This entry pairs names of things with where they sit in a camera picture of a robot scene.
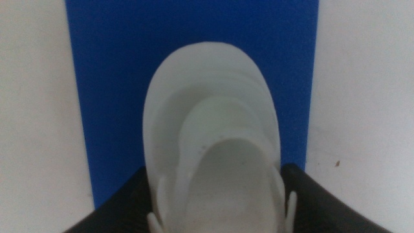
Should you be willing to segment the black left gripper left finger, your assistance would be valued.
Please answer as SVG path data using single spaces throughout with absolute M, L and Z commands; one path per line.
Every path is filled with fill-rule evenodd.
M 152 212 L 146 168 L 139 168 L 102 206 L 66 233 L 148 233 Z

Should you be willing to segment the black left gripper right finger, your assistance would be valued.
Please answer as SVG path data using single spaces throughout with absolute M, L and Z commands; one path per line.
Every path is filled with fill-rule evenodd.
M 389 233 L 320 186 L 297 165 L 282 166 L 286 193 L 296 192 L 294 232 Z

